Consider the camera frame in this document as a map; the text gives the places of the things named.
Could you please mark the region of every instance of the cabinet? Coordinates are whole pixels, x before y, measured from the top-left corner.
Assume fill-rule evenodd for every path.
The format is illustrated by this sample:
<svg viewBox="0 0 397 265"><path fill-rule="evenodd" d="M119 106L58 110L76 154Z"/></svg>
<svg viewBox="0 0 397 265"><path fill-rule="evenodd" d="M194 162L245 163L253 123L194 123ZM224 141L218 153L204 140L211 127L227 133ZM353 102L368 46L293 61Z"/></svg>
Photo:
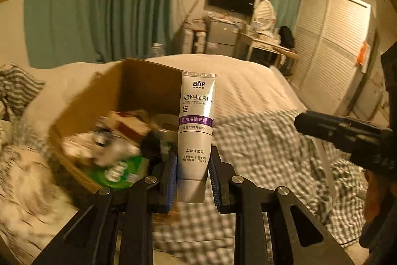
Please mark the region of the cabinet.
<svg viewBox="0 0 397 265"><path fill-rule="evenodd" d="M301 59L291 85L312 110L333 115L358 87L355 61L369 39L371 6L360 0L302 0L295 28Z"/></svg>
<svg viewBox="0 0 397 265"><path fill-rule="evenodd" d="M205 53L233 56L234 45L238 36L238 28L235 24L210 18L206 20L206 24L208 30L207 42L214 43L214 45L212 47L207 46Z"/></svg>

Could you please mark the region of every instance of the bop logo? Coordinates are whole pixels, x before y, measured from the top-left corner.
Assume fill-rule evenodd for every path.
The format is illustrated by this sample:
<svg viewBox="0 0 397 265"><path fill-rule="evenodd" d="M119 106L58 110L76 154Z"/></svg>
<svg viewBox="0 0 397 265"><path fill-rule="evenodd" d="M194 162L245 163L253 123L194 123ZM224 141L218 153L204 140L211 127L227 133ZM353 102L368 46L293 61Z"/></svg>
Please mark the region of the bop logo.
<svg viewBox="0 0 397 265"><path fill-rule="evenodd" d="M205 82L201 82L200 80L193 81L193 88L204 88Z"/></svg>

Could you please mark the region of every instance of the wooden table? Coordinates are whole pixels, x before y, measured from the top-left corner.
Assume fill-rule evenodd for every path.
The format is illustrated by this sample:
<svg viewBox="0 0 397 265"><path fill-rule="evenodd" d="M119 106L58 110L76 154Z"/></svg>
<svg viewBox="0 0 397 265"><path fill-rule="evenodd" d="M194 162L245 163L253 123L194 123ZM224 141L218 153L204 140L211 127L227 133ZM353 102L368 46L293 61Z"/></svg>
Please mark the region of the wooden table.
<svg viewBox="0 0 397 265"><path fill-rule="evenodd" d="M290 49L287 49L286 47L283 47L281 45L277 45L277 44L273 44L270 43L268 41L264 41L262 39L259 38L255 38L253 36L250 36L248 34L244 34L244 33L240 33L239 34L239 38L237 40L237 44L236 44L236 49L239 49L239 45L243 43L243 44L247 44L249 46L248 48L248 55L246 60L249 61L251 59L251 55L252 55L252 51L253 48L259 48L261 50L265 50L268 52L273 52L273 53L277 53L280 54L279 57L277 58L277 62L279 63L280 61L283 61L280 56L284 56L287 58L291 58L294 60L299 60L300 56L299 54L296 54L294 52L292 52Z"/></svg>

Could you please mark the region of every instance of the black bag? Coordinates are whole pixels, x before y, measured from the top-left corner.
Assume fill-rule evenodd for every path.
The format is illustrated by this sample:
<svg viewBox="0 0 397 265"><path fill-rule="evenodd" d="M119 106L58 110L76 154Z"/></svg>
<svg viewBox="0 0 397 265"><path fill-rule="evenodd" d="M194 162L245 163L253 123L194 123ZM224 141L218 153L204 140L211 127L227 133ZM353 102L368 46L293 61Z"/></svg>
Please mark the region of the black bag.
<svg viewBox="0 0 397 265"><path fill-rule="evenodd" d="M293 49L295 47L295 39L292 36L291 30L287 26L280 27L278 31L281 38L281 46L287 49Z"/></svg>

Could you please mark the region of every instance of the white wardrobe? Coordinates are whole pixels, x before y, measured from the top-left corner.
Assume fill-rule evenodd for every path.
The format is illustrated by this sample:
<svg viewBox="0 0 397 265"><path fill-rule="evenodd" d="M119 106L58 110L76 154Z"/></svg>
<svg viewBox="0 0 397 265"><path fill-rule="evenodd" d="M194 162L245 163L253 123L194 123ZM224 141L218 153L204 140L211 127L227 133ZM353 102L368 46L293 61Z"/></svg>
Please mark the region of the white wardrobe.
<svg viewBox="0 0 397 265"><path fill-rule="evenodd" d="M309 109L333 115L354 92L356 58L369 38L371 6L360 0L302 0L291 86Z"/></svg>

